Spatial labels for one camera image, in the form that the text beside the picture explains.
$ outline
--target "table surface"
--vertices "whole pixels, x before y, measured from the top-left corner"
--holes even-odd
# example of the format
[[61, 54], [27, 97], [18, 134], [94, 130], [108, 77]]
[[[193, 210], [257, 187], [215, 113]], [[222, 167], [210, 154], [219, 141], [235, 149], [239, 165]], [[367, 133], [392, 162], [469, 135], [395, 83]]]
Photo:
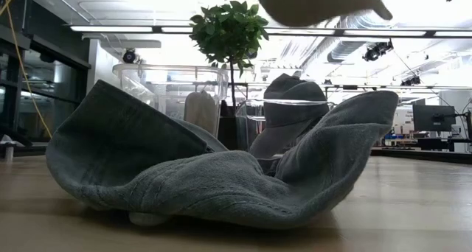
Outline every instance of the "table surface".
[[0, 251], [472, 251], [472, 167], [372, 157], [334, 210], [261, 231], [190, 218], [139, 228], [67, 195], [44, 157], [16, 158], [0, 163]]

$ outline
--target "gray towel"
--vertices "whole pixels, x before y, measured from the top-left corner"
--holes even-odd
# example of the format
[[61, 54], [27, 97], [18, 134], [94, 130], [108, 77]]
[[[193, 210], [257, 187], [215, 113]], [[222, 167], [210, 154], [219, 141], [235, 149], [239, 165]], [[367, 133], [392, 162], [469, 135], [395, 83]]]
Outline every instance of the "gray towel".
[[54, 134], [47, 164], [68, 193], [99, 209], [294, 228], [349, 193], [397, 102], [388, 91], [343, 102], [274, 162], [272, 177], [250, 154], [99, 81]]

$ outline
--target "plastic container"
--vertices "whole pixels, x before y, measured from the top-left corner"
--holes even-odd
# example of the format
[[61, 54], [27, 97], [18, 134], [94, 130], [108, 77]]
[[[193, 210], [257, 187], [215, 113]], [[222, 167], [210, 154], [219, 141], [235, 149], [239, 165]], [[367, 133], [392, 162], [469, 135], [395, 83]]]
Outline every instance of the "plastic container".
[[[264, 116], [264, 102], [270, 102], [278, 105], [328, 105], [331, 110], [331, 102], [315, 102], [302, 100], [278, 100], [278, 99], [248, 99], [244, 101], [236, 111], [237, 122], [237, 146], [239, 150], [246, 152], [251, 148], [252, 143], [266, 128], [266, 118]], [[296, 146], [303, 135], [291, 142], [287, 147], [277, 153], [282, 155], [287, 150]]]
[[189, 94], [205, 91], [215, 104], [215, 109], [209, 110], [214, 123], [205, 129], [218, 136], [221, 100], [228, 91], [225, 71], [197, 66], [119, 64], [113, 67], [113, 73], [120, 78], [123, 91], [175, 119], [184, 120]]

